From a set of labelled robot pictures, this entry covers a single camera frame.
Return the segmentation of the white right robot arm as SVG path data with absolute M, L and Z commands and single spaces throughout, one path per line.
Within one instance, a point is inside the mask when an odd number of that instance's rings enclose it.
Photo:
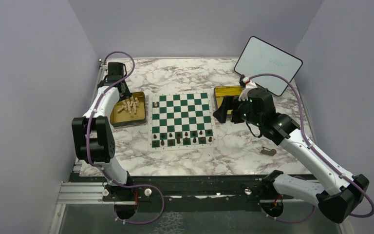
M 303 134 L 295 120 L 276 111 L 273 97 L 266 89 L 253 88 L 247 97 L 246 100 L 224 97 L 213 116 L 225 123 L 230 111 L 231 122 L 257 126 L 260 137 L 273 141 L 292 154 L 319 181 L 319 184 L 314 184 L 275 170 L 262 180 L 262 194 L 267 198 L 290 195 L 306 201 L 334 223 L 342 223 L 352 215 L 369 187 L 366 176 L 353 175 L 329 158 Z

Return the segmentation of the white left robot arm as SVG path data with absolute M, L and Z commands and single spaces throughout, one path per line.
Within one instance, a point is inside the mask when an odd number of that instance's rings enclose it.
M 116 144 L 110 115 L 118 101 L 131 96 L 122 80 L 126 76 L 125 64 L 108 63 L 107 74 L 97 86 L 91 107 L 82 117 L 72 120 L 76 157 L 97 168 L 109 185 L 116 186 L 115 194 L 121 200 L 130 199 L 134 188 L 129 172 L 114 158 Z

